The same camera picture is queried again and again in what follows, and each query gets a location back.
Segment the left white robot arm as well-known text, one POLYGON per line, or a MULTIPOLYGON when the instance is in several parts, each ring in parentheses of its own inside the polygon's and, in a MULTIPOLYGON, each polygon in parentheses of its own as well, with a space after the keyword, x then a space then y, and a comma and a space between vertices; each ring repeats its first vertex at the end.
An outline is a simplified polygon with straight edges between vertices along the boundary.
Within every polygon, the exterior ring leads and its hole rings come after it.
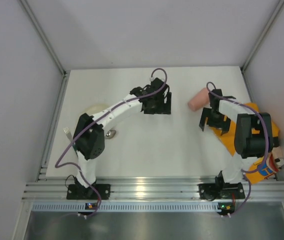
POLYGON ((135 114, 170 115, 171 101, 169 85, 155 78, 145 87, 133 88, 124 99, 98 113, 83 113, 73 135, 80 167, 77 184, 88 188, 96 181, 97 159, 105 149, 107 132, 135 114))

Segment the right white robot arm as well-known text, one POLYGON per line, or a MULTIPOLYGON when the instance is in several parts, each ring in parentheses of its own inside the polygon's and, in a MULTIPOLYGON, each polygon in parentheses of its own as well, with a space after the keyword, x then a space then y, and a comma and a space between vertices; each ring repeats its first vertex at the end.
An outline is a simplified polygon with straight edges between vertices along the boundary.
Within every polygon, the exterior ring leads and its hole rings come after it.
POLYGON ((252 184, 276 174, 282 157, 273 155, 278 148, 279 128, 271 115, 259 112, 254 103, 240 103, 233 96, 223 96, 221 89, 208 92, 210 107, 202 110, 199 127, 208 126, 231 155, 219 176, 225 183, 248 180, 252 184))

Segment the cream round plate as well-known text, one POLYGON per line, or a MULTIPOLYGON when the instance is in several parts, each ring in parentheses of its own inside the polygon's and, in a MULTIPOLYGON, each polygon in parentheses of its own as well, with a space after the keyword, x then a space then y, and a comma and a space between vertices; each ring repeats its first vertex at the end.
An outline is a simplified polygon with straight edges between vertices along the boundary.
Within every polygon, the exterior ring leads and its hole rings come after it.
POLYGON ((96 104, 92 104, 89 107, 87 107, 86 109, 84 109, 79 115, 78 117, 80 117, 83 114, 87 114, 89 116, 94 115, 96 113, 99 113, 101 111, 106 110, 107 108, 109 108, 110 106, 108 104, 105 103, 96 103, 96 104))

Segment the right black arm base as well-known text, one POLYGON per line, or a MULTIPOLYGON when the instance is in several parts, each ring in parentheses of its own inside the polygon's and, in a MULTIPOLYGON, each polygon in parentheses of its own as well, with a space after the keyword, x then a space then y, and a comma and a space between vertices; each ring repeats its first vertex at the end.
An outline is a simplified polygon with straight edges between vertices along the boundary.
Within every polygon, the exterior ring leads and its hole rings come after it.
POLYGON ((238 200, 246 197, 242 183, 225 182, 222 173, 214 178, 214 183, 201 183, 198 189, 200 199, 206 201, 238 200))

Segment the pink plastic cup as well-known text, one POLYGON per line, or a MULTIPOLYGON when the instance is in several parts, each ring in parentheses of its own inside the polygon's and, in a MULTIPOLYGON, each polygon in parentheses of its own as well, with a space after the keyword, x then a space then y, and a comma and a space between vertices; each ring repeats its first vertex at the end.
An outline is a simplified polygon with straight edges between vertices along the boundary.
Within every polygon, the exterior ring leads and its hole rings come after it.
POLYGON ((203 108, 209 103, 209 91, 207 88, 202 88, 195 96, 187 103, 189 109, 193 112, 203 108))

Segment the fork with green handle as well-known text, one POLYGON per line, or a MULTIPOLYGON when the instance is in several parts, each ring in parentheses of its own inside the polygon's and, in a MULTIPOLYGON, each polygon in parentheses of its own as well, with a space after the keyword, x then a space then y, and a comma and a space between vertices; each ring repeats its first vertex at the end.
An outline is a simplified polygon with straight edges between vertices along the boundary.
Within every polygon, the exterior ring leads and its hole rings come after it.
MULTIPOLYGON (((69 128, 68 128, 68 127, 64 127, 64 128, 63 128, 63 131, 64 131, 64 134, 66 135, 67 139, 68 139, 70 142, 72 142, 72 141, 73 141, 73 136, 72 136, 72 134, 71 134, 69 128)), ((78 152, 77 152, 77 148, 76 148, 75 143, 72 144, 72 148, 73 148, 75 154, 77 155, 78 152)))

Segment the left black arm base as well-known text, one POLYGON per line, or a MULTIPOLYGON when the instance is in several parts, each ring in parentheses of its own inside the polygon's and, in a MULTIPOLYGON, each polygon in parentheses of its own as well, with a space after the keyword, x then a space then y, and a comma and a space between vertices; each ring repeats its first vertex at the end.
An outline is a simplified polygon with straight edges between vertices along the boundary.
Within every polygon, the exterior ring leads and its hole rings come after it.
MULTIPOLYGON (((91 187, 84 187, 79 181, 72 175, 74 183, 67 186, 67 200, 98 200, 97 193, 91 187)), ((92 186, 100 194, 101 200, 108 200, 111 194, 111 185, 94 182, 92 186)))

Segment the spoon with green handle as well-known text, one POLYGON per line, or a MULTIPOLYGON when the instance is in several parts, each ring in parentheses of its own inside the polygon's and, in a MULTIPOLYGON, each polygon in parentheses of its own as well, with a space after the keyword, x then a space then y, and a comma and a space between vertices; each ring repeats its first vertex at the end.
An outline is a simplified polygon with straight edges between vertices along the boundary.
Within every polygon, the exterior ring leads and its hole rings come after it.
POLYGON ((112 139, 115 135, 117 134, 117 131, 115 129, 110 129, 106 135, 105 135, 105 139, 110 140, 112 139))

